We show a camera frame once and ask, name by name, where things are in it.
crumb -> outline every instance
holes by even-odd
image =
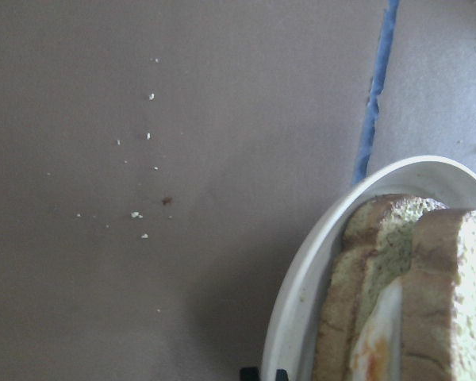
[[[170,196],[164,197],[162,199],[162,205],[170,205],[173,202],[173,198]]]

blue line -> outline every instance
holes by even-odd
[[[400,0],[390,0],[390,7],[384,13],[381,37],[379,39],[378,55],[375,61],[374,77],[370,89],[370,100],[367,105],[367,113],[362,127],[362,136],[359,142],[358,157],[356,158],[353,185],[367,176],[367,167],[374,145],[375,122],[379,116],[378,96],[382,93],[386,68],[390,58],[393,32],[397,20],[397,9]]]

